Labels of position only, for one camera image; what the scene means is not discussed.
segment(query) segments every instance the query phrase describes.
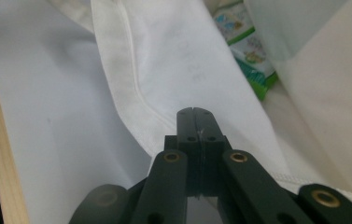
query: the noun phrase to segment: wooden board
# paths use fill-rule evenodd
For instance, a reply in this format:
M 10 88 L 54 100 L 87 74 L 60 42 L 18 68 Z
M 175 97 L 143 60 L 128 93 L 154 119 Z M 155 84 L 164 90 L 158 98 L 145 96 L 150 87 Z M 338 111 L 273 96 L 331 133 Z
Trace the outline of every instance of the wooden board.
M 0 201 L 5 223 L 29 223 L 0 105 Z

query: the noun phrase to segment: screw hole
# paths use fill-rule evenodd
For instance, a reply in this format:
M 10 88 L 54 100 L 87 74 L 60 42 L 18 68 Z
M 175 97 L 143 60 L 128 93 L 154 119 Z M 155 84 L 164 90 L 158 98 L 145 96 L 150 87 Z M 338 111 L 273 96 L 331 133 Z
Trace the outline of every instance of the screw hole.
M 231 159 L 237 162 L 245 162 L 247 161 L 247 156 L 243 155 L 240 152 L 235 152 L 231 155 Z
M 159 213 L 152 213 L 148 216 L 148 224 L 162 224 L 164 217 Z
M 179 155 L 176 153 L 167 153 L 164 155 L 164 159 L 168 162 L 175 162 L 179 160 Z
M 326 190 L 316 189 L 312 191 L 312 196 L 316 200 L 316 202 L 327 206 L 327 207 L 339 207 L 341 202 L 333 196 L 331 193 L 327 192 Z
M 277 220 L 282 224 L 296 224 L 295 219 L 289 214 L 280 213 L 277 215 Z

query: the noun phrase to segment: white fabric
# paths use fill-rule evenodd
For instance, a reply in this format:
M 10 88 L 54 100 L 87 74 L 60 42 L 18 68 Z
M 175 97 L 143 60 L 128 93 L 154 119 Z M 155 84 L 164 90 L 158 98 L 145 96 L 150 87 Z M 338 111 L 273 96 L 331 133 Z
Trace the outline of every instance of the white fabric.
M 269 171 L 352 190 L 352 1 L 246 3 L 288 92 L 263 103 L 275 132 L 200 1 L 92 0 L 122 121 L 154 156 L 177 110 L 200 106 Z M 288 189 L 306 183 L 273 176 Z
M 68 1 L 50 2 L 81 20 Z M 115 105 L 149 155 L 163 150 L 165 134 L 176 133 L 178 110 L 199 106 L 215 114 L 234 148 L 289 174 L 269 120 L 202 1 L 93 0 L 92 12 Z
M 352 1 L 246 1 L 292 102 L 352 190 Z

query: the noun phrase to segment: fabric seam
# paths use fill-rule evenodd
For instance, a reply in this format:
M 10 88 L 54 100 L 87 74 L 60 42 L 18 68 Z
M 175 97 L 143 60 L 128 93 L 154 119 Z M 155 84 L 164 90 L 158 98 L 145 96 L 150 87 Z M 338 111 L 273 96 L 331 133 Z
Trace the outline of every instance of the fabric seam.
M 125 31 L 126 31 L 126 35 L 128 38 L 128 42 L 129 42 L 129 53 L 131 56 L 131 60 L 132 60 L 132 71 L 133 71 L 133 80 L 134 80 L 134 90 L 137 93 L 137 97 L 140 99 L 141 103 L 143 104 L 143 106 L 152 113 L 153 117 L 155 119 L 158 119 L 159 121 L 161 121 L 165 126 L 167 126 L 170 129 L 175 129 L 176 126 L 173 125 L 168 119 L 164 118 L 163 116 L 161 116 L 154 108 L 152 108 L 145 100 L 143 94 L 140 91 L 139 88 L 139 84 L 138 84 L 138 73 L 137 73 L 137 69 L 136 69 L 136 65 L 135 65 L 135 54 L 134 54 L 134 39 L 133 39 L 133 33 L 132 33 L 132 28 L 130 26 L 130 22 L 129 22 L 129 16 L 127 13 L 127 10 L 125 8 L 125 6 L 123 5 L 122 1 L 117 1 L 117 6 L 120 9 L 120 14 L 123 18 L 123 24 L 125 26 Z

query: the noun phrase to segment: green package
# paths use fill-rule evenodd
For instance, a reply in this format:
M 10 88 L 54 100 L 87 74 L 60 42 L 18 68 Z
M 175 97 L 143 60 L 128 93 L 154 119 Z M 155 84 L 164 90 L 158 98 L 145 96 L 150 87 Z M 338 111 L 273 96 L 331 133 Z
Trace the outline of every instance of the green package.
M 260 100 L 278 80 L 271 63 L 266 58 L 254 26 L 243 2 L 221 7 L 214 15 L 232 54 Z

